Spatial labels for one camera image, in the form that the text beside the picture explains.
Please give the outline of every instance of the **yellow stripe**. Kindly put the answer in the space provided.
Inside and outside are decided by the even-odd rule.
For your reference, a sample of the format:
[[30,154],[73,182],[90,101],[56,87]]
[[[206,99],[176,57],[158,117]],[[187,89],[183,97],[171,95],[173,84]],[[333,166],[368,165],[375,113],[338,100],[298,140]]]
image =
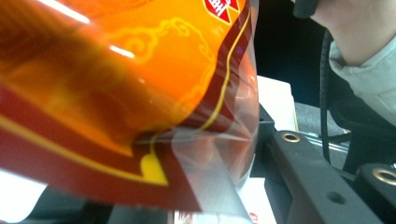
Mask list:
[[59,156],[62,156],[64,158],[67,158],[71,161],[74,161],[76,163],[79,163],[83,166],[89,167],[93,170],[108,174],[108,175],[114,175],[115,177],[122,178],[122,179],[127,179],[127,180],[132,180],[132,181],[137,181],[137,182],[147,182],[151,184],[157,184],[157,185],[167,185],[166,179],[163,178],[157,178],[159,175],[157,172],[159,172],[157,169],[147,169],[145,167],[151,167],[152,163],[154,164],[153,168],[156,168],[155,165],[159,166],[158,159],[156,158],[154,154],[154,149],[153,147],[150,147],[150,154],[146,155],[144,159],[141,161],[141,167],[145,168],[145,172],[143,173],[143,176],[140,175],[135,175],[126,171],[122,171],[119,169],[116,169],[111,166],[104,165],[98,161],[93,161],[89,158],[83,157],[73,151],[68,150],[65,147],[62,147],[49,139],[34,133],[33,131],[21,126],[20,124],[16,123],[15,121],[8,119],[2,115],[0,115],[0,127],[6,130],[9,133],[13,133],[35,145],[40,146],[43,149],[46,149],[48,152],[57,154]]
[[233,51],[234,51],[234,49],[236,47],[236,44],[238,43],[238,41],[241,38],[242,34],[245,32],[245,29],[248,26],[249,20],[250,20],[250,10],[248,11],[247,20],[245,21],[245,24],[242,27],[241,32],[239,32],[238,37],[233,42],[233,45],[232,45],[232,47],[230,49],[230,52],[227,55],[227,73],[226,73],[226,77],[224,79],[224,83],[223,83],[223,85],[221,87],[218,103],[216,104],[215,110],[213,111],[213,113],[210,116],[210,118],[205,122],[205,124],[203,124],[199,128],[200,131],[202,131],[202,130],[206,129],[207,127],[209,127],[215,121],[216,117],[219,115],[219,112],[220,112],[221,107],[223,105],[225,92],[227,90],[227,85],[228,85],[228,82],[230,80],[230,60],[231,60],[231,56],[233,55]]

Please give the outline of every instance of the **snack bag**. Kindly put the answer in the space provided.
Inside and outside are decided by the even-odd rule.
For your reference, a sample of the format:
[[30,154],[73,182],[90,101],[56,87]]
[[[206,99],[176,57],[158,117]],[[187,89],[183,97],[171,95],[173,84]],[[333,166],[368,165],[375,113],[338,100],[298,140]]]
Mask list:
[[257,132],[254,10],[2,1],[0,167],[100,202],[243,217],[232,191]]

